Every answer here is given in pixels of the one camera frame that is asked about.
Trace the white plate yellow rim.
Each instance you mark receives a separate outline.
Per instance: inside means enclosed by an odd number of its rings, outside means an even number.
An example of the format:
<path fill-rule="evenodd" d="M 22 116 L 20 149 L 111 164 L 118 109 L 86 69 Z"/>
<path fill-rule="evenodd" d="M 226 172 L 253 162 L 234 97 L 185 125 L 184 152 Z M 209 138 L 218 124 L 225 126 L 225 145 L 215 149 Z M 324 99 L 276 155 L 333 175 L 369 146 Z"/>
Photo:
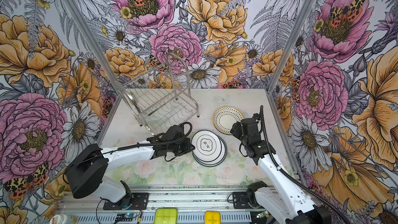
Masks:
<path fill-rule="evenodd" d="M 225 106 L 217 109 L 212 116 L 215 128 L 226 135 L 231 135 L 231 128 L 236 122 L 244 119 L 244 114 L 236 108 Z"/>

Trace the white plate teal rim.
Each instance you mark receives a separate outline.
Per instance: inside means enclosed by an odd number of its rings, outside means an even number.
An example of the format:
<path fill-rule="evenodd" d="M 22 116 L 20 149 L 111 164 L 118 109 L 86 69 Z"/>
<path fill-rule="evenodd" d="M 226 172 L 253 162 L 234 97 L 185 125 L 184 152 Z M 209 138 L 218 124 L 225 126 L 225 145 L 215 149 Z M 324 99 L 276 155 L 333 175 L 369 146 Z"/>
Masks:
<path fill-rule="evenodd" d="M 228 150 L 225 141 L 222 139 L 222 137 L 218 136 L 218 139 L 221 142 L 221 154 L 220 156 L 215 160 L 215 162 L 204 162 L 203 160 L 199 159 L 196 155 L 193 155 L 194 159 L 201 165 L 205 167 L 215 167 L 221 164 L 224 159 L 227 156 Z"/>

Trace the silver metal dish rack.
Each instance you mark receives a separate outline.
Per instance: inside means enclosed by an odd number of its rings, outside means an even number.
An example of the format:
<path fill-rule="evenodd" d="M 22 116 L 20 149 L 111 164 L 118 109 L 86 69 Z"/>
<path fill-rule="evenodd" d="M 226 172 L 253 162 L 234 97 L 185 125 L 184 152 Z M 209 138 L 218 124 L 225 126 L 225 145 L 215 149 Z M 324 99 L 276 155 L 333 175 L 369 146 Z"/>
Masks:
<path fill-rule="evenodd" d="M 153 136 L 173 125 L 200 117 L 200 107 L 191 94 L 187 62 L 169 52 L 166 62 L 158 63 L 131 78 L 121 75 L 122 95 L 138 121 Z"/>

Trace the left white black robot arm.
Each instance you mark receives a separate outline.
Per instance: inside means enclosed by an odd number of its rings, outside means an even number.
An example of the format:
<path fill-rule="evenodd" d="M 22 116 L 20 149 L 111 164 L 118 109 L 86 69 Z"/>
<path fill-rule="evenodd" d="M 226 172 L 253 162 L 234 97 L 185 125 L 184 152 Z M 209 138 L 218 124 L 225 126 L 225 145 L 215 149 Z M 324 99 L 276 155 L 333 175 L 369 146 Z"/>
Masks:
<path fill-rule="evenodd" d="M 192 129 L 190 122 L 183 122 L 133 145 L 118 148 L 100 148 L 97 144 L 87 146 L 64 171 L 74 199 L 93 195 L 117 210 L 131 208 L 137 201 L 127 183 L 115 181 L 105 174 L 130 163 L 166 158 L 168 153 L 180 157 L 194 151 L 195 146 L 188 137 Z"/>

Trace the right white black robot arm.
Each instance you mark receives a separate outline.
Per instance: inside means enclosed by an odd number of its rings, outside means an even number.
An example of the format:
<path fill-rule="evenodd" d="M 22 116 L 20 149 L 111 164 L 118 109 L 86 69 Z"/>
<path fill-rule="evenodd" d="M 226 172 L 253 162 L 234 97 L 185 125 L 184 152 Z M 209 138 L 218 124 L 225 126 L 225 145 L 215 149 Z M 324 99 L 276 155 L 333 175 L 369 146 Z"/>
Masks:
<path fill-rule="evenodd" d="M 282 162 L 275 149 L 261 138 L 258 114 L 232 125 L 231 134 L 241 141 L 247 156 L 268 177 L 274 186 L 273 193 L 263 181 L 247 187 L 248 203 L 262 207 L 280 224 L 330 224 L 331 213 L 325 206 L 317 205 L 304 189 L 290 180 L 284 173 Z"/>

